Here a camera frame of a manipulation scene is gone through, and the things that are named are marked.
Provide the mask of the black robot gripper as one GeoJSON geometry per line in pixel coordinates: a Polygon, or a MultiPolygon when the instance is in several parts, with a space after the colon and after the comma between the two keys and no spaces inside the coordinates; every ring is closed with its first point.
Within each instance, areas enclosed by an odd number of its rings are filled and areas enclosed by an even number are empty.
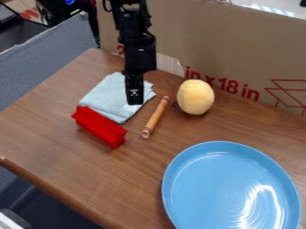
{"type": "Polygon", "coordinates": [[[131,106],[144,104],[144,73],[157,69],[156,35],[142,33],[141,36],[119,34],[119,42],[125,46],[126,96],[131,106]]]}

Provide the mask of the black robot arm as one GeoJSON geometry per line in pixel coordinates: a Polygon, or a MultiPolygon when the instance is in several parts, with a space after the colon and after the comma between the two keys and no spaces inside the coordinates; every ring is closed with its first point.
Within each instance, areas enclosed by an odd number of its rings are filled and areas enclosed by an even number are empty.
{"type": "Polygon", "coordinates": [[[157,70],[157,39],[149,31],[152,15],[146,0],[103,0],[103,8],[113,13],[119,43],[125,46],[125,75],[127,103],[145,101],[144,75],[157,70]]]}

